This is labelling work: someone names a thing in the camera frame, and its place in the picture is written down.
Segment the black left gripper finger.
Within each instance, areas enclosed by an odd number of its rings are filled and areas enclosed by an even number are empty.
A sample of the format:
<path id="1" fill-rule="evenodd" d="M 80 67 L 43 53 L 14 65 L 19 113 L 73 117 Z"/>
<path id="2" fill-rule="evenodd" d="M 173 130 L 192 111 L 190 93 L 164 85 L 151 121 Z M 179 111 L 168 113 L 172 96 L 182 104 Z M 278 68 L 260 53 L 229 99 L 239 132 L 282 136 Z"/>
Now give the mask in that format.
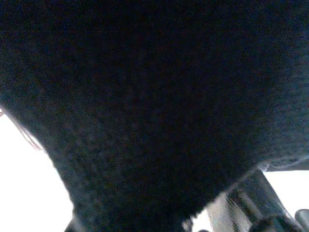
<path id="1" fill-rule="evenodd" d="M 260 170 L 246 176 L 210 203 L 215 232 L 302 232 Z"/>

